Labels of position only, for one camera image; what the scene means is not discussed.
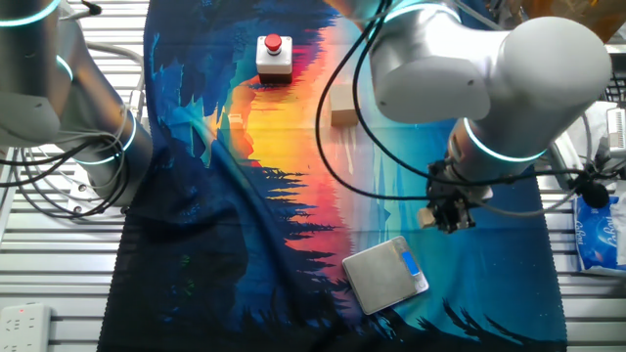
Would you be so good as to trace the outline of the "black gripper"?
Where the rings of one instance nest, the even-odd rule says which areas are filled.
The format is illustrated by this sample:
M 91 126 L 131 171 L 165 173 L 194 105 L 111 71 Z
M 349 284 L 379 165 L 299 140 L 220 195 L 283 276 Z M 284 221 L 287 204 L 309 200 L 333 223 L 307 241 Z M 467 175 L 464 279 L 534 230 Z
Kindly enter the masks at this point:
M 457 231 L 466 230 L 475 226 L 470 215 L 457 216 L 457 205 L 464 208 L 478 207 L 479 202 L 488 202 L 493 198 L 490 186 L 458 186 L 448 181 L 461 182 L 460 177 L 452 164 L 446 160 L 437 160 L 428 166 L 426 195 L 429 198 L 426 206 L 436 220 L 437 229 L 450 235 Z

